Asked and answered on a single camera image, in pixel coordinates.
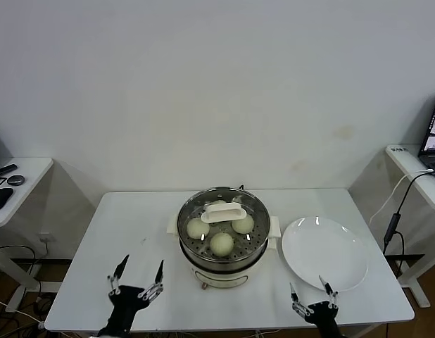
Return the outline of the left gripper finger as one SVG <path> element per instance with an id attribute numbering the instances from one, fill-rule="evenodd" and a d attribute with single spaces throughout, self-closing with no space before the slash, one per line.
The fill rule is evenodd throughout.
<path id="1" fill-rule="evenodd" d="M 130 255 L 127 254 L 123 260 L 117 264 L 113 274 L 108 275 L 107 279 L 111 286 L 111 291 L 109 294 L 119 293 L 120 292 L 120 278 L 122 277 L 122 274 L 124 272 L 125 266 L 127 265 L 128 259 Z"/>
<path id="2" fill-rule="evenodd" d="M 138 294 L 138 298 L 142 301 L 153 301 L 163 291 L 163 266 L 164 260 L 160 262 L 154 283 Z"/>

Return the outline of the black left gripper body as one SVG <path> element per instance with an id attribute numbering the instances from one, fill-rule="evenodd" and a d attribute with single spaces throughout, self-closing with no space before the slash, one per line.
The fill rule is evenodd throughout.
<path id="1" fill-rule="evenodd" d="M 113 310 L 97 337 L 131 337 L 130 330 L 137 312 L 147 307 L 147 301 L 139 296 L 145 292 L 144 288 L 120 287 L 119 291 L 114 291 L 108 297 Z"/>

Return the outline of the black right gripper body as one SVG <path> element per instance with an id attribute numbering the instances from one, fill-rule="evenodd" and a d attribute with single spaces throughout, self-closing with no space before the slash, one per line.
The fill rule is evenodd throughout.
<path id="1" fill-rule="evenodd" d="M 338 310 L 329 301 L 310 304 L 305 313 L 305 321 L 316 326 L 321 338 L 341 338 L 343 335 L 335 321 Z"/>

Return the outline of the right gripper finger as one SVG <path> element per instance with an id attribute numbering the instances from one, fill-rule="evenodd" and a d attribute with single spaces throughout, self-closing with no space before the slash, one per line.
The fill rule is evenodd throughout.
<path id="1" fill-rule="evenodd" d="M 334 291 L 331 287 L 330 283 L 326 281 L 321 275 L 318 275 L 320 282 L 322 286 L 324 287 L 324 291 L 329 297 L 328 301 L 322 301 L 318 305 L 320 306 L 320 309 L 326 309 L 326 310 L 338 310 L 339 307 L 336 304 L 336 298 L 338 296 L 338 292 Z"/>
<path id="2" fill-rule="evenodd" d="M 296 290 L 294 288 L 293 282 L 289 283 L 289 287 L 290 287 L 290 295 L 291 295 L 293 310 L 299 315 L 311 315 L 313 313 L 313 310 L 303 305 L 300 302 L 298 294 L 296 293 Z"/>

